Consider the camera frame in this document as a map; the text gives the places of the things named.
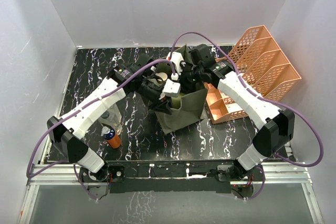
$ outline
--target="marble pattern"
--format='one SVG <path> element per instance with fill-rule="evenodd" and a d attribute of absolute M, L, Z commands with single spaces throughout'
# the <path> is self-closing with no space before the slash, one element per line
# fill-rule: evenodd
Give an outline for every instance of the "marble pattern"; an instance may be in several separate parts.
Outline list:
<path fill-rule="evenodd" d="M 225 52 L 231 46 L 222 46 Z M 119 63 L 134 62 L 142 53 L 157 59 L 167 56 L 170 48 L 107 48 L 77 51 L 67 86 L 61 115 L 75 108 L 103 80 L 107 72 Z M 222 57 L 215 47 L 211 52 Z M 172 160 L 172 159 L 236 159 L 251 144 L 257 128 L 249 118 L 212 124 L 208 111 L 205 119 L 165 135 L 155 114 L 149 113 L 138 94 L 129 94 L 117 103 L 122 114 L 122 146 L 111 148 L 100 136 L 96 122 L 82 139 L 107 161 Z M 286 156 L 285 150 L 280 153 Z M 46 161 L 63 159 L 52 146 Z"/>

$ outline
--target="bottle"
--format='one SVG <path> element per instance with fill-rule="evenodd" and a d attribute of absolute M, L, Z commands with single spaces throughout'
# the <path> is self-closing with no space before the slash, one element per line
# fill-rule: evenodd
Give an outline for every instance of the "bottle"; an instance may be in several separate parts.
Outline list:
<path fill-rule="evenodd" d="M 109 107 L 99 118 L 98 122 L 100 122 L 103 126 L 110 126 L 115 130 L 116 135 L 120 135 L 122 126 L 121 126 L 121 114 L 116 104 Z"/>
<path fill-rule="evenodd" d="M 109 128 L 108 126 L 104 126 L 101 130 L 101 136 L 106 139 L 106 141 L 111 145 L 112 148 L 119 148 L 121 145 L 121 140 L 113 128 Z"/>

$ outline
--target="white wall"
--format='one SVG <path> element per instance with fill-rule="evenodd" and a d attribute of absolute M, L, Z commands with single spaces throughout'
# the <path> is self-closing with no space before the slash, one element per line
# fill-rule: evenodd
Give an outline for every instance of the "white wall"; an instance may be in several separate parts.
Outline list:
<path fill-rule="evenodd" d="M 326 223 L 335 223 L 335 0 L 286 0 L 271 33 L 302 76 L 285 102 L 305 114 L 324 143 L 322 163 L 309 172 Z M 318 157 L 317 141 L 297 119 L 292 147 L 300 161 Z"/>
<path fill-rule="evenodd" d="M 246 28 L 271 27 L 285 0 L 52 0 L 77 46 L 171 46 L 186 31 L 235 43 Z M 204 40 L 189 35 L 181 43 Z"/>
<path fill-rule="evenodd" d="M 26 167 L 60 103 L 75 46 L 50 0 L 0 0 L 0 222 L 15 223 Z"/>

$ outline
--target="clear plastic bottle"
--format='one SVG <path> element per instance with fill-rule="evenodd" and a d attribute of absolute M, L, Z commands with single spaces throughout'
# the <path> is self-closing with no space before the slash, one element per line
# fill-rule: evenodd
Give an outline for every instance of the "clear plastic bottle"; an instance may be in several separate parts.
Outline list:
<path fill-rule="evenodd" d="M 101 115 L 98 119 L 98 121 L 101 124 L 109 125 L 111 126 L 117 135 L 120 135 L 122 126 L 121 126 L 121 113 L 118 109 L 118 106 L 116 104 L 109 107 L 103 115 Z"/>

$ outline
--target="gray floor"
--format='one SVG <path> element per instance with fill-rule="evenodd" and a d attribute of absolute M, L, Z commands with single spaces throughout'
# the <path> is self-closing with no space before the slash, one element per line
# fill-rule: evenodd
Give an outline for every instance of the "gray floor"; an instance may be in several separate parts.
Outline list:
<path fill-rule="evenodd" d="M 80 186 L 40 186 L 30 224 L 38 223 L 313 222 L 301 184 L 266 184 L 247 203 L 213 192 L 139 192 L 110 194 L 97 204 Z"/>

